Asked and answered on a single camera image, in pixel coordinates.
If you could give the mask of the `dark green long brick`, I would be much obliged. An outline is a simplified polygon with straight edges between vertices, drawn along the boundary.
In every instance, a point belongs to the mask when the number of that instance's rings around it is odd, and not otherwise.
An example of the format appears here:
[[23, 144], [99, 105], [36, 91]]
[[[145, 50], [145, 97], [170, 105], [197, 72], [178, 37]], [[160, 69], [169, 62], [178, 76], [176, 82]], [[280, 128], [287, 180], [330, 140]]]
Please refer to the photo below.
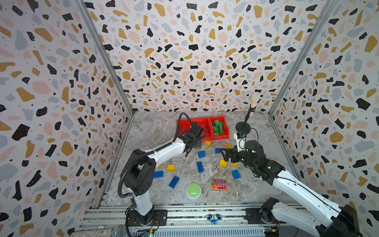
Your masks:
[[213, 131], [215, 136], [219, 136], [219, 128], [216, 125], [213, 126]]

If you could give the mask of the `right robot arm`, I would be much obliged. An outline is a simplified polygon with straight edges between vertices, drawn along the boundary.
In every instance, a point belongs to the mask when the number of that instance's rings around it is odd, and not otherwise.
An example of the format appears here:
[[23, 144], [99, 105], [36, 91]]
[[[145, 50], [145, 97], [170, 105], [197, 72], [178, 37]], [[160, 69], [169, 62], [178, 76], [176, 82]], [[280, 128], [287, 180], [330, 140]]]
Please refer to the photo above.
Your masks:
[[284, 166], [269, 160], [256, 140], [245, 142], [241, 149], [222, 148], [226, 162], [242, 163], [255, 177], [280, 189], [297, 201], [306, 211], [292, 208], [275, 198], [261, 206], [261, 219], [266, 223], [285, 222], [314, 237], [358, 237], [360, 235], [356, 210], [340, 206], [299, 181]]

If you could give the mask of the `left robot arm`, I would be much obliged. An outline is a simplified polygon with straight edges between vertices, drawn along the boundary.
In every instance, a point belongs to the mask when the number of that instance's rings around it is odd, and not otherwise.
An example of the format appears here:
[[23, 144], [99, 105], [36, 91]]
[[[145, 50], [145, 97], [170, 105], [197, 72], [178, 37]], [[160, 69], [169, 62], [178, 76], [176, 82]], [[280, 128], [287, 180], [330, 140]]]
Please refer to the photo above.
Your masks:
[[206, 136], [206, 130], [182, 112], [179, 115], [174, 137], [162, 145], [142, 151], [134, 150], [124, 166], [117, 186], [120, 198], [130, 197], [132, 208], [141, 217], [151, 216], [154, 205], [149, 189], [156, 167], [182, 153], [189, 152]]

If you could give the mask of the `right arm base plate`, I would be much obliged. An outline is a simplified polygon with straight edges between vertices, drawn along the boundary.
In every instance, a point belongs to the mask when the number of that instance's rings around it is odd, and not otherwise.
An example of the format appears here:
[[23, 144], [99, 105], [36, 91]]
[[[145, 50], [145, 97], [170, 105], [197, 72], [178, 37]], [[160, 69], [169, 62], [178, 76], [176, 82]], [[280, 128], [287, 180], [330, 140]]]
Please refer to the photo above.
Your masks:
[[244, 219], [247, 220], [248, 224], [286, 224], [286, 222], [278, 221], [274, 217], [273, 211], [274, 209], [247, 208]]

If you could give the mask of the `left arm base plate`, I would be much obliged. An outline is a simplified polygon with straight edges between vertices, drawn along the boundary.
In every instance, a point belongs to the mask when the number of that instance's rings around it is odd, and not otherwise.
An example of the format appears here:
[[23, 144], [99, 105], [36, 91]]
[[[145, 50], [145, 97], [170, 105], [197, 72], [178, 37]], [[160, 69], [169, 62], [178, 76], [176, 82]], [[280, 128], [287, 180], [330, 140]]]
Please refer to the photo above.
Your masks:
[[148, 227], [148, 226], [166, 226], [168, 210], [154, 210], [148, 212], [143, 216], [136, 210], [129, 209], [125, 211], [126, 221], [128, 227]]

